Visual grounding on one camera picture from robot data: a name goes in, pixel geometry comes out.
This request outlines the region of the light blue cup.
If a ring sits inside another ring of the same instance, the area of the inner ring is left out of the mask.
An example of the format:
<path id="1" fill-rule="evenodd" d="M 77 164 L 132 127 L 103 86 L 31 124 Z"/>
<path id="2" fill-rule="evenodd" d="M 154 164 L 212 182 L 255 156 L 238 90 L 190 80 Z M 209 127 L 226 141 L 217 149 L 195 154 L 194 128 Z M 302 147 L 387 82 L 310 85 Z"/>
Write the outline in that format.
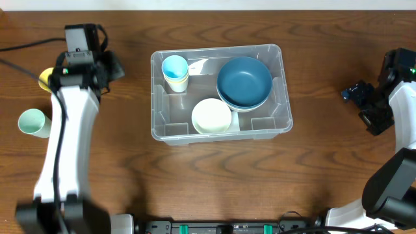
<path id="1" fill-rule="evenodd" d="M 179 55 L 171 55 L 164 59 L 161 69 L 164 76 L 174 81 L 181 80 L 189 74 L 187 61 Z"/>

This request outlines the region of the yellow cup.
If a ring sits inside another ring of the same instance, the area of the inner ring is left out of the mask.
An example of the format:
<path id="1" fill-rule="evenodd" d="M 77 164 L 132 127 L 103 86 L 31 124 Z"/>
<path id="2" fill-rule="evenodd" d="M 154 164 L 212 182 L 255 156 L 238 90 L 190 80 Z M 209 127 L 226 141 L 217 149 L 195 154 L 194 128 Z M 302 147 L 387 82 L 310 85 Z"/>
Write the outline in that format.
<path id="1" fill-rule="evenodd" d="M 38 84 L 42 90 L 45 90 L 46 92 L 51 93 L 51 90 L 48 86 L 49 84 L 49 76 L 53 73 L 53 68 L 47 68 L 45 69 L 40 75 Z"/>
<path id="2" fill-rule="evenodd" d="M 164 79 L 168 82 L 168 83 L 172 83 L 172 84 L 180 84 L 180 83 L 184 83 L 187 79 L 189 78 L 188 75 L 184 75 L 182 77 L 179 77 L 178 79 L 173 79 L 171 77 L 168 76 L 164 76 Z"/>

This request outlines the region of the white cup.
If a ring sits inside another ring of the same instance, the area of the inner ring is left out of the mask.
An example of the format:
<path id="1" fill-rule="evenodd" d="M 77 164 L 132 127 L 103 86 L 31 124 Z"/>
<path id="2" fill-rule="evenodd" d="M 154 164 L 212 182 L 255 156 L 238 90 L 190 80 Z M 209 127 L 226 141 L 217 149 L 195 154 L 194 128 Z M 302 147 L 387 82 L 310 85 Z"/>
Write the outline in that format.
<path id="1" fill-rule="evenodd" d="M 167 82 L 168 86 L 171 90 L 173 90 L 176 93 L 184 92 L 187 89 L 188 81 L 184 81 L 182 83 L 170 83 Z"/>

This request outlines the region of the white small bowl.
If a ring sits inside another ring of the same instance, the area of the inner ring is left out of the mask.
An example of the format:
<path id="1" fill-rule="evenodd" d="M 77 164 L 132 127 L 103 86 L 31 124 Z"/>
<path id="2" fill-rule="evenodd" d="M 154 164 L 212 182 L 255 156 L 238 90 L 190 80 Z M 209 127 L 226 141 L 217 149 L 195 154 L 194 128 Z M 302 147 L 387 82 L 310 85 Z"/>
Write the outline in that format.
<path id="1" fill-rule="evenodd" d="M 195 130 L 200 134 L 223 133 L 229 129 L 232 115 L 223 101 L 208 98 L 193 108 L 191 120 Z"/>

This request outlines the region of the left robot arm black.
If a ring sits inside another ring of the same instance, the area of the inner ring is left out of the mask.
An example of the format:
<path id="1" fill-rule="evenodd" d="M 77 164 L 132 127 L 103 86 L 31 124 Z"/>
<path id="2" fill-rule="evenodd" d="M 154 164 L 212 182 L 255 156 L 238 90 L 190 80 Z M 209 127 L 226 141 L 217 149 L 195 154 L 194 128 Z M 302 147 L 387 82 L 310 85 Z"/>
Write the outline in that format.
<path id="1" fill-rule="evenodd" d="M 86 23 L 64 28 L 67 51 L 48 78 L 53 116 L 44 166 L 33 201 L 16 206 L 25 233 L 111 233 L 110 214 L 90 197 L 88 162 L 94 120 L 110 83 L 125 75 L 103 27 Z"/>

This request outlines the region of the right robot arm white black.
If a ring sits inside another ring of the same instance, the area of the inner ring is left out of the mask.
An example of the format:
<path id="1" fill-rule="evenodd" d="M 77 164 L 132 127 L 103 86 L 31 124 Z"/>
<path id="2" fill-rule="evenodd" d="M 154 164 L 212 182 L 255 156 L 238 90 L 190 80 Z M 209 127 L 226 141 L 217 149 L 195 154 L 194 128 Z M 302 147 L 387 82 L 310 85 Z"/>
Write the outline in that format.
<path id="1" fill-rule="evenodd" d="M 377 87 L 359 81 L 341 95 L 359 109 L 372 135 L 395 128 L 395 154 L 367 181 L 360 199 L 329 209 L 321 225 L 331 233 L 415 228 L 415 52 L 387 52 Z"/>

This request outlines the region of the clear plastic storage container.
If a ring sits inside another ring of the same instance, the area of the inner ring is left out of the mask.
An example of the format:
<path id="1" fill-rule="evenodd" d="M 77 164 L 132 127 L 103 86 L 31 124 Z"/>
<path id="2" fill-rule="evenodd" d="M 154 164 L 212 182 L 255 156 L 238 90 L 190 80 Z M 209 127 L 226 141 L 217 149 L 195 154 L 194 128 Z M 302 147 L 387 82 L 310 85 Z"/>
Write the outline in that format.
<path id="1" fill-rule="evenodd" d="M 184 92 L 170 89 L 162 73 L 163 60 L 179 55 L 187 60 L 189 82 Z M 200 134 L 192 124 L 193 108 L 207 98 L 218 98 L 216 80 L 221 67 L 237 57 L 252 57 L 270 70 L 272 91 L 259 108 L 239 112 L 240 131 Z M 294 121 L 289 102 L 283 57 L 276 44 L 156 51 L 151 62 L 151 135 L 170 146 L 223 140 L 271 139 L 290 131 Z"/>

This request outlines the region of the white label in container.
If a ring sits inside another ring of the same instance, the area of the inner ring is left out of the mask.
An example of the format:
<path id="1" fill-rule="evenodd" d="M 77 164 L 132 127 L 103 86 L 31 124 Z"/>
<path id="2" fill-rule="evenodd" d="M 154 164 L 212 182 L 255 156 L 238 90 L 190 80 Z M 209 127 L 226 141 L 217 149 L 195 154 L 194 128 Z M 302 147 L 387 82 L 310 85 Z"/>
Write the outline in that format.
<path id="1" fill-rule="evenodd" d="M 239 125 L 239 113 L 232 111 L 231 112 L 231 123 L 227 130 L 227 132 L 238 132 L 240 131 L 240 125 Z"/>

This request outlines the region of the mint green cup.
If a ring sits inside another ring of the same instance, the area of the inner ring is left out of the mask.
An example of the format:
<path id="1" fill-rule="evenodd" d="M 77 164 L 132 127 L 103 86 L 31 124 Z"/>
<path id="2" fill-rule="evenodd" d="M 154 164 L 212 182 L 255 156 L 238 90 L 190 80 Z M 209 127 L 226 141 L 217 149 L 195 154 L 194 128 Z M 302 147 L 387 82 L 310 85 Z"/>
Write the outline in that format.
<path id="1" fill-rule="evenodd" d="M 18 127 L 22 133 L 39 138 L 49 138 L 51 120 L 39 109 L 28 109 L 20 115 Z"/>

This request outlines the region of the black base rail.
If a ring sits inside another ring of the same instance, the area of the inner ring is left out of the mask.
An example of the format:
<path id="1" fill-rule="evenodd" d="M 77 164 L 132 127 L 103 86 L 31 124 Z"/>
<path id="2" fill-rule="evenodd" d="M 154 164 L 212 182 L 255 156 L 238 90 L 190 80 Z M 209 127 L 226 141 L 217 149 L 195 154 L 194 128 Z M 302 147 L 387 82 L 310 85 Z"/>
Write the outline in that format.
<path id="1" fill-rule="evenodd" d="M 271 222 L 178 222 L 174 220 L 138 221 L 131 214 L 110 217 L 112 233 L 144 234 L 278 234 L 298 228 L 322 227 L 323 216 L 315 221 L 308 218 L 281 217 Z"/>

